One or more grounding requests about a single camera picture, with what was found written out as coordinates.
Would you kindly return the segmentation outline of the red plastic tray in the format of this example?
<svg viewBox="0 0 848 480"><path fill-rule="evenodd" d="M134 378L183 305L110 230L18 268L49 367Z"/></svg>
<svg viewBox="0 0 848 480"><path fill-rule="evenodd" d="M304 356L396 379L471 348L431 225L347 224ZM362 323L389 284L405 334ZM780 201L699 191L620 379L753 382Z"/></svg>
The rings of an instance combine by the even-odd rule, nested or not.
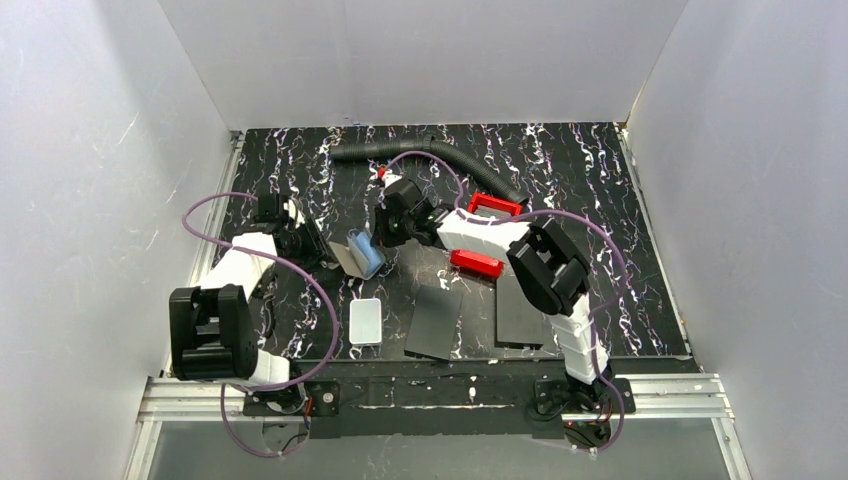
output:
<svg viewBox="0 0 848 480"><path fill-rule="evenodd" d="M484 221L478 225L459 225L456 243L450 245L450 263L458 270L487 279L498 279L508 261L509 242L520 236L519 224L490 225L494 220L511 220L523 207L491 195L474 193L466 210L470 220Z"/></svg>

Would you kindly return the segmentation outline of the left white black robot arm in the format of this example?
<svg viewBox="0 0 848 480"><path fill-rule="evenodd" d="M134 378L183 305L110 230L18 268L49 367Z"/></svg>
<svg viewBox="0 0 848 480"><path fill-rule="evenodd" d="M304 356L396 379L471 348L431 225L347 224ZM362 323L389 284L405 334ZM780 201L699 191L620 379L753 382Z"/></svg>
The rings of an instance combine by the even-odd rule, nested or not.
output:
<svg viewBox="0 0 848 480"><path fill-rule="evenodd" d="M246 194L254 202L250 221L229 241L183 227L223 249L199 281L175 289L169 298L172 371L181 381L230 383L250 391L278 391L304 383L332 359L340 322L327 292L313 277L328 261L329 246L314 220L286 194ZM275 267L301 276L319 295L331 320L331 345L310 370L292 376L289 359L261 349L253 330L249 300Z"/></svg>

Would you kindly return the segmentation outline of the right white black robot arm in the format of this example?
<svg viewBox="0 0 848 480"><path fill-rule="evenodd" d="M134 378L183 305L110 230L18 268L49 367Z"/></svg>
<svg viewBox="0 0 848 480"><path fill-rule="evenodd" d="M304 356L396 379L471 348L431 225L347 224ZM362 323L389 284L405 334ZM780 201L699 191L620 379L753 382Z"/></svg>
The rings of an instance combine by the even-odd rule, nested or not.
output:
<svg viewBox="0 0 848 480"><path fill-rule="evenodd" d="M472 263L509 265L530 305L556 333L566 373L590 385L608 364L592 338L585 256L555 219L520 219L521 205L475 193L468 208L433 205L410 179L389 175L375 208L374 237L381 247L409 240L469 255Z"/></svg>

